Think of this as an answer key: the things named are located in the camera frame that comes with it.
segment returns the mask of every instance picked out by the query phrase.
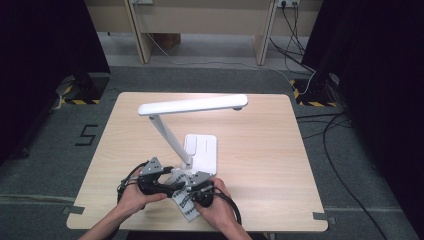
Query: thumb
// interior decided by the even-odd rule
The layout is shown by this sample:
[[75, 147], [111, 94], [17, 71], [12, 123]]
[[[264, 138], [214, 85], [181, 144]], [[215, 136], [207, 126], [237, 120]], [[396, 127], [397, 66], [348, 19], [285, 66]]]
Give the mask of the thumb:
[[167, 198], [167, 195], [165, 193], [156, 193], [153, 195], [145, 195], [146, 204], [151, 202], [159, 202], [160, 200], [163, 200]]

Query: person's right hand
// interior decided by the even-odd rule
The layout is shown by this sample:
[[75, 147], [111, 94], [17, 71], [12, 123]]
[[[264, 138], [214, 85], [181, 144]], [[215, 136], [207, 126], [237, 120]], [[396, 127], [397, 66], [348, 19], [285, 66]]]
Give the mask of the person's right hand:
[[[231, 198], [230, 192], [221, 179], [211, 178], [210, 180], [215, 188], [219, 188], [222, 193]], [[228, 239], [251, 239], [243, 227], [238, 224], [230, 204], [219, 196], [214, 196], [212, 205], [208, 208], [204, 208], [198, 203], [195, 203], [194, 206], [209, 225], [222, 232]]]

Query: person's left hand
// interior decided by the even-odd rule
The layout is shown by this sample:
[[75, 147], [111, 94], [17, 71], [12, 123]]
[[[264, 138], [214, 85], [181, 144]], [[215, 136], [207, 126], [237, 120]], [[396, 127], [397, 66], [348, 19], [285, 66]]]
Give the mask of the person's left hand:
[[[133, 176], [138, 176], [142, 168], [139, 168], [133, 173]], [[128, 216], [143, 209], [146, 204], [151, 202], [158, 202], [167, 198], [164, 193], [157, 193], [153, 195], [144, 195], [138, 188], [137, 180], [130, 180], [124, 193], [122, 194], [121, 200], [118, 202], [117, 207], [121, 209]]]

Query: yellow and black hazard tape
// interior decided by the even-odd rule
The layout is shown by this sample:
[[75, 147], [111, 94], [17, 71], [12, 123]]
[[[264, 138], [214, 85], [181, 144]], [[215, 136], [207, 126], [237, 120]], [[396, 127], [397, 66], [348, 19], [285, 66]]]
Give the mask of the yellow and black hazard tape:
[[87, 105], [87, 104], [99, 104], [100, 100], [80, 100], [80, 99], [63, 99], [62, 103], [75, 104], [75, 105]]
[[294, 88], [293, 95], [294, 95], [294, 98], [296, 99], [297, 104], [301, 106], [313, 106], [313, 107], [335, 107], [336, 106], [335, 102], [304, 101], [302, 99], [302, 94], [300, 94], [297, 88], [294, 87], [295, 82], [296, 82], [295, 80], [291, 80], [290, 84]]

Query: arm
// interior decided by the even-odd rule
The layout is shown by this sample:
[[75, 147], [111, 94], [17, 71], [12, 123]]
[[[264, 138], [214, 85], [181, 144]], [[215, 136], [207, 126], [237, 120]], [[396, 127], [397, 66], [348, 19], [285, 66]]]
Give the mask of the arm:
[[[219, 178], [210, 179], [216, 188], [231, 198], [230, 193], [225, 187], [224, 182]], [[196, 210], [203, 218], [216, 230], [222, 232], [230, 240], [246, 240], [251, 239], [244, 228], [237, 223], [234, 211], [231, 206], [222, 198], [215, 196], [212, 205], [204, 208], [195, 203]]]
[[[134, 173], [134, 176], [138, 176], [140, 171], [141, 168]], [[104, 239], [127, 218], [143, 209], [146, 204], [165, 198], [166, 194], [144, 195], [138, 188], [137, 181], [131, 180], [119, 203], [102, 220], [81, 236], [80, 240]]]

